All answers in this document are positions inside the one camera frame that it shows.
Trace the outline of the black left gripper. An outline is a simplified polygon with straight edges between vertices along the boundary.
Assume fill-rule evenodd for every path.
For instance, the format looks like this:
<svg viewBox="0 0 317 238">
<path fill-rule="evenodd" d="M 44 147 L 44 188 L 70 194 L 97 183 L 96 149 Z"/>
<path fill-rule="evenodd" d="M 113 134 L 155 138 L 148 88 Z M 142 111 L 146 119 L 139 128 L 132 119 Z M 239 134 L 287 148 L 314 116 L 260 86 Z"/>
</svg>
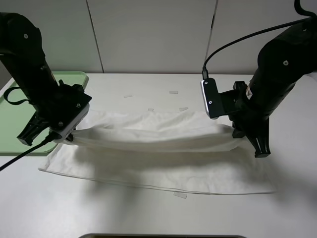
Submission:
<svg viewBox="0 0 317 238">
<path fill-rule="evenodd" d="M 68 85 L 59 80 L 40 79 L 32 81 L 32 106 L 36 112 L 32 115 L 17 139 L 31 146 L 34 139 L 46 128 L 58 129 L 90 103 L 92 97 L 85 93 L 80 84 Z M 73 142 L 72 130 L 65 141 Z"/>
</svg>

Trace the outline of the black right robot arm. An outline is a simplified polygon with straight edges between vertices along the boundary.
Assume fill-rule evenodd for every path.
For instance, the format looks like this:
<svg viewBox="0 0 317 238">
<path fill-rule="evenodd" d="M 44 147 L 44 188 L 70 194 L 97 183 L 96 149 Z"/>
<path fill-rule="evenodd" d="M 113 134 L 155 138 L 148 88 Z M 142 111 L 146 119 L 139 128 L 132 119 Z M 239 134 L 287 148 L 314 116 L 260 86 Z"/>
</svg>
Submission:
<svg viewBox="0 0 317 238">
<path fill-rule="evenodd" d="M 317 68 L 317 19 L 297 23 L 269 41 L 258 55 L 258 69 L 243 86 L 231 116 L 233 137 L 246 136 L 255 157 L 270 155 L 269 117 L 305 74 Z"/>
</svg>

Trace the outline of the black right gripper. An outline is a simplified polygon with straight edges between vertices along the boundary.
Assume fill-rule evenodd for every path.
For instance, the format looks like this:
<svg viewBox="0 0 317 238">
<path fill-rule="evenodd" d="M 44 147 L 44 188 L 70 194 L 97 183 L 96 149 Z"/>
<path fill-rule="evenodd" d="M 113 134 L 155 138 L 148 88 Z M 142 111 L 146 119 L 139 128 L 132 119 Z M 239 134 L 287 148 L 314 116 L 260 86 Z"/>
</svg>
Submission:
<svg viewBox="0 0 317 238">
<path fill-rule="evenodd" d="M 275 93 L 270 81 L 236 81 L 239 92 L 235 100 L 237 112 L 229 117 L 234 128 L 233 138 L 247 137 L 255 149 L 256 158 L 270 155 L 269 116 L 275 109 Z"/>
</svg>

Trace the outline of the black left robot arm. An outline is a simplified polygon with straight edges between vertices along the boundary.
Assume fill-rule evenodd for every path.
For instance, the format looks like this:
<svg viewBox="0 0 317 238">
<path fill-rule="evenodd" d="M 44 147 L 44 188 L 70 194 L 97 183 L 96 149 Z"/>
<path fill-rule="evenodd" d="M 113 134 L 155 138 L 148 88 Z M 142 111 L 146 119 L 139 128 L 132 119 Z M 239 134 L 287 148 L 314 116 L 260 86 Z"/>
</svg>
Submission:
<svg viewBox="0 0 317 238">
<path fill-rule="evenodd" d="M 0 14 L 0 60 L 22 90 L 26 99 L 10 102 L 31 104 L 36 110 L 18 135 L 25 145 L 46 128 L 49 139 L 73 141 L 73 131 L 89 111 L 91 97 L 80 84 L 56 80 L 46 62 L 39 28 L 18 13 Z"/>
</svg>

